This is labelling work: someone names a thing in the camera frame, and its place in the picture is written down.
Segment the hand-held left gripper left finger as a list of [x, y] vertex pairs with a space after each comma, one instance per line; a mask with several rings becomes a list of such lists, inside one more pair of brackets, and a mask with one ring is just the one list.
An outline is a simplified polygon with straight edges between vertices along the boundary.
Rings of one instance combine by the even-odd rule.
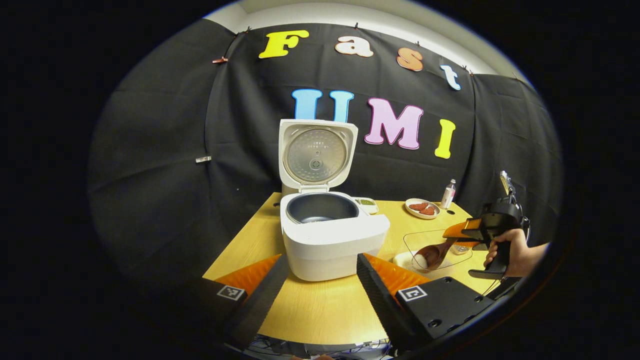
[[199, 341], [244, 349], [259, 332], [290, 273], [277, 254], [215, 280], [197, 278], [170, 291], [165, 315]]

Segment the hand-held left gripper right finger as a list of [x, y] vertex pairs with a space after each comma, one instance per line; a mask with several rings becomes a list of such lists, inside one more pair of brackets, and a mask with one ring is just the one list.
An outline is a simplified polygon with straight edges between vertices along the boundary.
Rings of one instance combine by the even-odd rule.
[[356, 274], [399, 353], [462, 332], [498, 305], [451, 276], [429, 280], [368, 253], [357, 255]]

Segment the brown wooden spoon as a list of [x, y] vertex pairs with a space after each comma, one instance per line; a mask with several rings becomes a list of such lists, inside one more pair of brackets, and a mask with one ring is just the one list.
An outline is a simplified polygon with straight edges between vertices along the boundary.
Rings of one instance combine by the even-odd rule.
[[441, 244], [430, 244], [420, 250], [416, 254], [423, 255], [427, 260], [428, 271], [435, 271], [444, 261], [451, 246], [457, 241], [456, 238], [448, 238]]

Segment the white rice cooker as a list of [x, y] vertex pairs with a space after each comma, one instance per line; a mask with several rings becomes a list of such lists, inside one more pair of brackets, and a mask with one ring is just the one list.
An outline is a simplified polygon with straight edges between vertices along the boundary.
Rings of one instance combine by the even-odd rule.
[[360, 253], [377, 255], [390, 221], [335, 191], [349, 176], [358, 127], [327, 120], [282, 119], [279, 222], [288, 264], [303, 281], [354, 275]]

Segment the clear rice container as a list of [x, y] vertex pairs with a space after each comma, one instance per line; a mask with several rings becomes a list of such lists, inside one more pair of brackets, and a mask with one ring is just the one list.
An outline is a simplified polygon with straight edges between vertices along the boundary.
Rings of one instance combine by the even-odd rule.
[[[443, 230], [431, 230], [407, 234], [403, 237], [395, 256], [398, 253], [409, 251], [415, 251], [416, 253], [426, 246], [442, 244], [446, 241], [446, 238], [442, 237], [443, 233]], [[437, 280], [446, 276], [458, 276], [462, 274], [462, 271], [467, 271], [469, 266], [473, 264], [473, 250], [463, 255], [455, 255], [451, 252], [451, 248], [448, 253], [446, 253], [444, 261], [437, 269], [426, 271], [421, 271], [419, 269], [418, 272], [414, 273], [425, 276], [430, 280]]]

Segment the clear bottle pink label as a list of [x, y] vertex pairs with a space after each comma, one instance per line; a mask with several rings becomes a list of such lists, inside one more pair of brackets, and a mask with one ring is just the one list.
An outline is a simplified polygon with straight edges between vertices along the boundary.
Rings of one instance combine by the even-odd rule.
[[455, 178], [452, 178], [448, 185], [446, 185], [445, 191], [443, 192], [443, 196], [439, 204], [439, 207], [441, 209], [448, 210], [450, 208], [456, 193], [456, 184], [457, 181], [455, 180]]

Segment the white round plate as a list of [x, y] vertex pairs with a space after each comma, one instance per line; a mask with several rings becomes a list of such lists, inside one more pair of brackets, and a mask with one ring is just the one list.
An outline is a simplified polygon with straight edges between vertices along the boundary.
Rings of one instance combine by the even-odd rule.
[[[435, 207], [435, 209], [436, 209], [435, 215], [432, 215], [432, 216], [423, 215], [423, 214], [420, 214], [419, 211], [412, 210], [412, 209], [409, 208], [410, 204], [416, 204], [416, 203], [422, 203], [422, 202], [428, 203], [430, 207]], [[439, 216], [439, 214], [441, 214], [441, 208], [439, 208], [436, 203], [427, 201], [425, 199], [420, 199], [420, 198], [409, 198], [409, 199], [407, 199], [405, 201], [405, 208], [407, 209], [407, 212], [409, 212], [409, 214], [414, 215], [415, 217], [418, 217], [418, 218], [421, 218], [421, 219], [425, 219], [425, 220], [436, 219]]]

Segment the black backdrop cloth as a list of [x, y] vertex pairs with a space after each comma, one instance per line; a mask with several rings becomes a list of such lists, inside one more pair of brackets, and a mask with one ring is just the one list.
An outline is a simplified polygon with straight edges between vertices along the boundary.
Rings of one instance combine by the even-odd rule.
[[[220, 57], [228, 61], [212, 63]], [[374, 30], [290, 23], [233, 33], [201, 19], [126, 75], [94, 130], [87, 194], [119, 271], [151, 289], [203, 275], [281, 191], [279, 123], [294, 118], [358, 128], [338, 191], [439, 201], [455, 179], [454, 203], [478, 215], [506, 171], [532, 223], [529, 243], [553, 239], [562, 147], [532, 86], [470, 74]]]

